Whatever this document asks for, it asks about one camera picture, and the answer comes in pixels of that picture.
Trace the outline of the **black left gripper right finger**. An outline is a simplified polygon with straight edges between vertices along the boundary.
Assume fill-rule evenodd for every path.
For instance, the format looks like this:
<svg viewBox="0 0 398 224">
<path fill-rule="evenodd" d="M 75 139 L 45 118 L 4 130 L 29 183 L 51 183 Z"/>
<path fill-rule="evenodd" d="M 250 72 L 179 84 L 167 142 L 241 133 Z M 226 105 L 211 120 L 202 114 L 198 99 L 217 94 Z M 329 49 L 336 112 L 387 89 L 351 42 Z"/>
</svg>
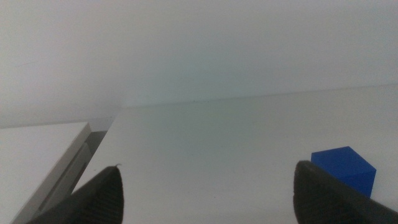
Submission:
<svg viewBox="0 0 398 224">
<path fill-rule="evenodd" d="M 352 189 L 310 161 L 294 172 L 293 205 L 299 223 L 397 223 L 397 212 Z"/>
</svg>

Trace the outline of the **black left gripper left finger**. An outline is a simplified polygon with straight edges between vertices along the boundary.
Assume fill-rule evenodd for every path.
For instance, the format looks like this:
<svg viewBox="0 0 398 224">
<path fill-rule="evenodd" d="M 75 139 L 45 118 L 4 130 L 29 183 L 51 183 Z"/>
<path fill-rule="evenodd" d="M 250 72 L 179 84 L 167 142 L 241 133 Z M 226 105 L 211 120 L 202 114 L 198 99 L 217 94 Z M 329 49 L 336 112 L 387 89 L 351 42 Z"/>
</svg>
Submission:
<svg viewBox="0 0 398 224">
<path fill-rule="evenodd" d="M 121 224 L 123 216 L 121 173 L 118 167 L 109 166 L 28 224 Z"/>
</svg>

